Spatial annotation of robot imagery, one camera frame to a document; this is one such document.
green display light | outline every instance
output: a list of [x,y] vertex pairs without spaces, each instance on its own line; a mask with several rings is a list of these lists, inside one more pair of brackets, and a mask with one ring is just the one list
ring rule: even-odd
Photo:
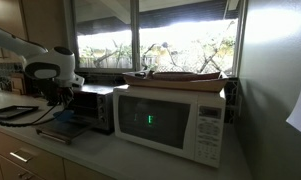
[[154,116],[149,115],[148,116],[148,124],[152,124],[153,123],[153,119],[154,119]]

black tray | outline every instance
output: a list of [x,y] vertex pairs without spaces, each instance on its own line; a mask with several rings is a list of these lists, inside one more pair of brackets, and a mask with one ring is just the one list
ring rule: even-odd
[[38,110],[39,106],[9,106],[0,109],[0,119],[11,119]]

window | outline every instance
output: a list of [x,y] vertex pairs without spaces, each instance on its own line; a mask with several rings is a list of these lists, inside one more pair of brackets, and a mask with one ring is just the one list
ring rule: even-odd
[[239,0],[74,0],[78,69],[234,74]]

microwave control panel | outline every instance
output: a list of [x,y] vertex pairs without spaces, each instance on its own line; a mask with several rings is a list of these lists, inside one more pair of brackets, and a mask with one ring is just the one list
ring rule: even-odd
[[219,167],[223,116],[222,109],[207,106],[198,106],[195,161]]

countertop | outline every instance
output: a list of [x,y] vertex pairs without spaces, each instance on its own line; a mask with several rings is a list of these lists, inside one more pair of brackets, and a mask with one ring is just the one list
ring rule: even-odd
[[[31,122],[49,109],[45,101],[0,91],[0,108],[10,105],[39,106],[38,111],[16,118],[11,123]],[[0,131],[116,179],[252,179],[231,124],[224,127],[218,169],[119,139],[114,133],[104,135],[87,131],[73,139],[71,145],[65,145],[37,135],[33,127],[0,126]]]

